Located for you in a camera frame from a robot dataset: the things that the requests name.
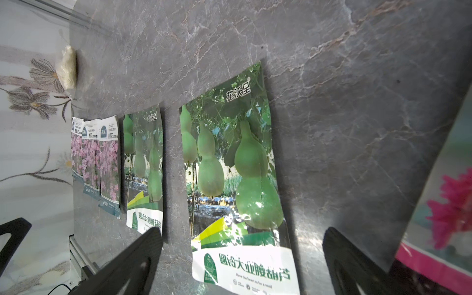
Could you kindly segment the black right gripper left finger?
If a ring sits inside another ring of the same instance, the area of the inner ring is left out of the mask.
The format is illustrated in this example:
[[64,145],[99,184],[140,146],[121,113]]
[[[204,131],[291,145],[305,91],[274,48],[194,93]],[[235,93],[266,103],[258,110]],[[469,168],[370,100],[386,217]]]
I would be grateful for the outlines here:
[[71,295],[148,295],[163,247],[161,230],[152,227],[104,266],[70,291]]

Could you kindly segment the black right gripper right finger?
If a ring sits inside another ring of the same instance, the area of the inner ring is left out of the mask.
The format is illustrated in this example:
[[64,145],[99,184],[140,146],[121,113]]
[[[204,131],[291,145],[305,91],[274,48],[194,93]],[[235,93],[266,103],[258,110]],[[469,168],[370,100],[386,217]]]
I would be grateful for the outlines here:
[[323,251],[336,295],[397,295],[398,284],[334,227],[326,230]]

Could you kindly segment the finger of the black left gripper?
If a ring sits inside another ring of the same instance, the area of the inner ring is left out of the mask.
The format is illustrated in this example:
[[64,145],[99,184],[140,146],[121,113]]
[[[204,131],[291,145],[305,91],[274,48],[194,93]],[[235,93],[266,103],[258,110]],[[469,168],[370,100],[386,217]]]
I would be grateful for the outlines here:
[[11,235],[1,248],[1,275],[31,228],[32,224],[24,218],[17,218],[1,225],[1,236]]

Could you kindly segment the white flower seed packet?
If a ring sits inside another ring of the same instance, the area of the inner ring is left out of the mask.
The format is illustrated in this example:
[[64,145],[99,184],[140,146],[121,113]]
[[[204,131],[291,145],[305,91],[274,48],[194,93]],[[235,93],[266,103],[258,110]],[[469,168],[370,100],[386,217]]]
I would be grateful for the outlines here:
[[84,123],[81,141],[83,193],[92,198],[100,199],[100,171],[99,171],[99,138],[98,122],[90,120]]
[[83,182],[82,176],[82,130],[84,120],[73,117],[71,123],[71,160],[73,176]]
[[99,121],[100,203],[99,207],[120,218],[120,143],[118,118]]

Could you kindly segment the red flower seed packet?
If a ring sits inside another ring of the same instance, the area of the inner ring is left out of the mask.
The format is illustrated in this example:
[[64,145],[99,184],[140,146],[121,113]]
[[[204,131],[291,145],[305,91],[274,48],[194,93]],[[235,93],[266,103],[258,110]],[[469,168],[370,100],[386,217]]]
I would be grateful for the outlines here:
[[472,292],[472,93],[428,176],[390,275],[418,295]]

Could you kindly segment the small green gourd seed packet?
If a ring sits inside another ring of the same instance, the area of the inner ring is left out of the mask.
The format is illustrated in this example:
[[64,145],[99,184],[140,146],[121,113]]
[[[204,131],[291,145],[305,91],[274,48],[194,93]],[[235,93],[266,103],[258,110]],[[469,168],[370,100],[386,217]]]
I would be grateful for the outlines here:
[[300,292],[258,62],[179,111],[192,276],[238,295]]

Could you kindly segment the large green gourd seed packet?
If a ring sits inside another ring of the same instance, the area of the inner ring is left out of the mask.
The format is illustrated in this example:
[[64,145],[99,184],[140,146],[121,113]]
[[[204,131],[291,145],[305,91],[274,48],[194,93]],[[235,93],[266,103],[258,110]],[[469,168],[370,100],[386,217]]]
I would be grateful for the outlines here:
[[127,226],[143,234],[163,223],[163,129],[159,105],[127,114],[124,176]]

